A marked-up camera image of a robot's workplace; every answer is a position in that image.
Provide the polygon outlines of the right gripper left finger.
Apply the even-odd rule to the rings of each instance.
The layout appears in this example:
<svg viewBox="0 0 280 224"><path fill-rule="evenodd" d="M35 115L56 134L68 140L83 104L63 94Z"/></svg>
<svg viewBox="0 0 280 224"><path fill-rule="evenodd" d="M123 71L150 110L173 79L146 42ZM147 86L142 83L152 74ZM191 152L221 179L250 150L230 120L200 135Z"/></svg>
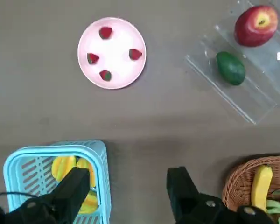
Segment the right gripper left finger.
<svg viewBox="0 0 280 224"><path fill-rule="evenodd" d="M28 197L12 212L5 213L0 207L0 224L72 224L89 191L89 171L72 168L49 194L35 196L24 192L0 192L0 196Z"/></svg>

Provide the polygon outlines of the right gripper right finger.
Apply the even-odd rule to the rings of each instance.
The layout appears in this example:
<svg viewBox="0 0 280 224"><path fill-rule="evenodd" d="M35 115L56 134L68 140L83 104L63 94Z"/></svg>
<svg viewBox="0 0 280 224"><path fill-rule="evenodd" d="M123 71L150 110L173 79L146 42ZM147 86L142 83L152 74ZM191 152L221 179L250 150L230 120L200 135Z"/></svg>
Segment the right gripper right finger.
<svg viewBox="0 0 280 224"><path fill-rule="evenodd" d="M228 209L215 196L200 193L185 167L169 168L167 192L177 224L272 224L272 219L261 209L240 206Z"/></svg>

